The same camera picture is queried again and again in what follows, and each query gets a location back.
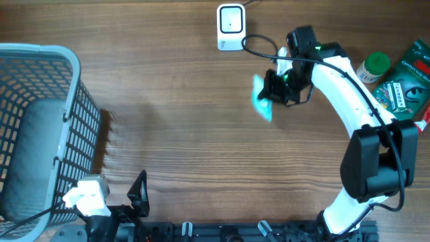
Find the green white small tube box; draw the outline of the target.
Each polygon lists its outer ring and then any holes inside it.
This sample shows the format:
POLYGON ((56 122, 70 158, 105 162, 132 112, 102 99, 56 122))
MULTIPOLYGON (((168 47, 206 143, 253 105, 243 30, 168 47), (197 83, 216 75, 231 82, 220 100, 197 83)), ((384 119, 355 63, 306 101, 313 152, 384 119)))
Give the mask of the green white small tube box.
POLYGON ((394 113, 411 112, 406 106, 406 100, 400 83, 390 81, 387 82, 388 95, 391 103, 391 108, 394 113))

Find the green glove package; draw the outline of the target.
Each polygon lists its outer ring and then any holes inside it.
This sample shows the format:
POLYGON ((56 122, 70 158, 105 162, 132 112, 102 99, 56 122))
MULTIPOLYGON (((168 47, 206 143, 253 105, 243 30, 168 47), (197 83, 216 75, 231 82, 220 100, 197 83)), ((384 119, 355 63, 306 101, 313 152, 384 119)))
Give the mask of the green glove package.
POLYGON ((429 99, 429 45, 422 40, 416 40, 396 66, 388 72, 383 82, 375 88, 373 96, 398 120, 412 119, 429 99), (392 111, 386 87, 390 81, 401 84, 406 106, 411 112, 392 111))

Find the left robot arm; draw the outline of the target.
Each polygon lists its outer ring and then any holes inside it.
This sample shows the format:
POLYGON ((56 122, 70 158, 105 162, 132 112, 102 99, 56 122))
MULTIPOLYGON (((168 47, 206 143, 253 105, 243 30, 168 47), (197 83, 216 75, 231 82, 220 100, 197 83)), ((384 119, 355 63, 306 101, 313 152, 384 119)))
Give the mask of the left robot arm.
POLYGON ((146 186, 146 171, 142 170, 127 197, 130 205, 108 206, 105 199, 110 193, 107 179, 102 174, 86 175, 62 198, 67 208, 85 224, 67 225, 59 229, 52 241, 150 241, 141 218, 150 212, 146 186))

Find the green lidded jar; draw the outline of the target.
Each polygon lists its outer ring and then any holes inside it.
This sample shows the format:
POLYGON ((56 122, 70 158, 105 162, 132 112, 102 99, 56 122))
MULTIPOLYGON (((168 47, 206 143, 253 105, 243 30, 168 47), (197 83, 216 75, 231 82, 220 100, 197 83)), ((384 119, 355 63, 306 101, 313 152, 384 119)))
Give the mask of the green lidded jar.
POLYGON ((356 75, 363 83, 374 83, 390 68, 390 59, 383 52, 371 53, 356 70, 356 75))

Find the mint wet wipes pack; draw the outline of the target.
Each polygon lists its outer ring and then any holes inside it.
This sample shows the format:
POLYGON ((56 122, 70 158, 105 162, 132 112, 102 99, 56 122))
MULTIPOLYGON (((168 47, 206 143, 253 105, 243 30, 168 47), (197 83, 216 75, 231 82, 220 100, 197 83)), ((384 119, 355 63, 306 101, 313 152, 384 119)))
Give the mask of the mint wet wipes pack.
POLYGON ((259 94, 263 91, 264 80, 259 75, 253 75, 253 89, 251 92, 251 102, 254 110, 264 119, 270 123, 273 118, 272 105, 273 102, 269 99, 259 99, 259 94))

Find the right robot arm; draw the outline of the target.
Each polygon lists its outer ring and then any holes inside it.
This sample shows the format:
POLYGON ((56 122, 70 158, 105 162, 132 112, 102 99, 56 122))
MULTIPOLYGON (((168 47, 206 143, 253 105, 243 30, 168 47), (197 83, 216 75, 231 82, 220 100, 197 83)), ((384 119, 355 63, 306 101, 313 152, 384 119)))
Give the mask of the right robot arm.
POLYGON ((318 214, 312 238, 343 241, 363 234, 362 220, 386 199, 398 196, 413 182, 418 130, 412 120, 399 120, 384 109, 352 69, 336 42, 317 41, 310 26, 290 32, 287 46, 272 56, 276 69, 255 76, 251 100, 266 120, 272 105, 301 104, 303 89, 319 89, 329 100, 349 134, 340 166, 343 184, 335 201, 318 214))

